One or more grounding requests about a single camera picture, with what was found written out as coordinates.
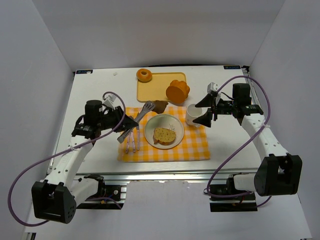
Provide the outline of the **white ceramic mug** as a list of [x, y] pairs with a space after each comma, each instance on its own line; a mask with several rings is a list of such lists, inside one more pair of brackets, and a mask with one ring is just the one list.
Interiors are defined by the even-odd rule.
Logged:
[[196, 107], [195, 104], [190, 104], [186, 108], [185, 113], [185, 122], [189, 126], [199, 127], [200, 125], [198, 123], [194, 123], [193, 120], [203, 115], [203, 110], [200, 107]]

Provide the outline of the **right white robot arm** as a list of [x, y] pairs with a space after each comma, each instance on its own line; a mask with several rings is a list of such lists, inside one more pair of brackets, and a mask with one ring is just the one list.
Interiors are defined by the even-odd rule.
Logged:
[[218, 85], [210, 83], [207, 95], [196, 104], [197, 108], [207, 108], [194, 123], [210, 127], [218, 115], [232, 115], [247, 132], [261, 164], [256, 173], [238, 173], [228, 177], [224, 187], [208, 184], [207, 195], [213, 199], [242, 197], [256, 192], [264, 196], [294, 195], [299, 188], [302, 159], [291, 155], [279, 143], [267, 126], [267, 119], [259, 105], [252, 104], [248, 83], [235, 83], [230, 100], [221, 99]]

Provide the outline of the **brown chocolate muffin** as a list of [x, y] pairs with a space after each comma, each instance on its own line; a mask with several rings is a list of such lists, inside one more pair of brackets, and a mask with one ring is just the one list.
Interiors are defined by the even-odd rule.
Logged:
[[152, 109], [152, 111], [157, 114], [162, 114], [168, 105], [168, 102], [164, 100], [155, 100], [153, 101], [153, 103], [154, 103], [154, 108]]

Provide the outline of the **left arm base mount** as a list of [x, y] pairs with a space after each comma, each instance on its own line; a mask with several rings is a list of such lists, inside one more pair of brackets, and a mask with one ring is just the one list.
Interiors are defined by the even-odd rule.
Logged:
[[87, 174], [75, 179], [69, 191], [77, 209], [120, 210], [124, 205], [122, 186], [106, 184], [101, 175]]

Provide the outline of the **sliced loaf bread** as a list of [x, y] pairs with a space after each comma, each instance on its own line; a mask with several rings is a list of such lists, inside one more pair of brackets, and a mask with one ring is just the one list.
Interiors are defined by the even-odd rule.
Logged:
[[157, 127], [153, 131], [154, 144], [161, 144], [164, 146], [172, 144], [176, 139], [176, 133], [173, 130]]

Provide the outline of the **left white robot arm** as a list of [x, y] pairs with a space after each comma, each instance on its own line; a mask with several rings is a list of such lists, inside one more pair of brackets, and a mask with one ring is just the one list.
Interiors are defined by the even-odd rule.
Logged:
[[71, 133], [71, 151], [62, 154], [51, 173], [31, 188], [35, 217], [68, 224], [85, 200], [103, 197], [106, 187], [102, 176], [89, 174], [74, 183], [76, 173], [102, 131], [114, 129], [119, 133], [136, 126], [137, 122], [125, 115], [120, 106], [104, 108], [100, 100], [87, 101], [84, 115], [78, 118]]

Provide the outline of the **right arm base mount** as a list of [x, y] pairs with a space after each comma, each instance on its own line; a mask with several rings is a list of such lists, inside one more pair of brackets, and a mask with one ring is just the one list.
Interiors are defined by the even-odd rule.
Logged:
[[209, 187], [209, 206], [212, 213], [257, 212], [254, 193], [242, 195], [245, 190], [237, 190], [234, 183], [235, 174], [230, 174], [223, 184], [211, 184]]

